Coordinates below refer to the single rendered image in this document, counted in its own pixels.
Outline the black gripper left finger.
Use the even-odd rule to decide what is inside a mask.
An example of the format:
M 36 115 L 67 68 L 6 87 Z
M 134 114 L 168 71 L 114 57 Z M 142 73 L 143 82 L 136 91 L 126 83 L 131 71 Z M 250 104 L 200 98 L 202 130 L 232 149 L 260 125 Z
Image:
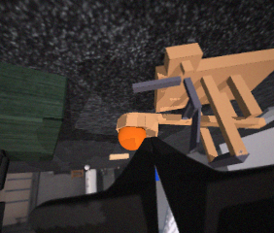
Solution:
M 36 233 L 159 233 L 154 152 L 145 138 L 107 190 L 52 199 L 29 214 Z

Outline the orange ball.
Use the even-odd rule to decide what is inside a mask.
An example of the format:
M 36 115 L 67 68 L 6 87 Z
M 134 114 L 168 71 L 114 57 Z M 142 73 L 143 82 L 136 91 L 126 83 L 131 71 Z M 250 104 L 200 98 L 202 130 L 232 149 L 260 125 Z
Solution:
M 147 137 L 144 127 L 125 126 L 119 131 L 119 142 L 127 150 L 137 150 Z

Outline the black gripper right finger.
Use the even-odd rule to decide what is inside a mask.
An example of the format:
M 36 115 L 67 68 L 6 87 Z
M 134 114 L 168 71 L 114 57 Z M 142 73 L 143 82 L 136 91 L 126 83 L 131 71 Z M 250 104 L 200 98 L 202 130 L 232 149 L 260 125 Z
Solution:
M 274 164 L 219 171 L 151 137 L 154 164 L 179 233 L 217 233 L 226 206 L 274 197 Z

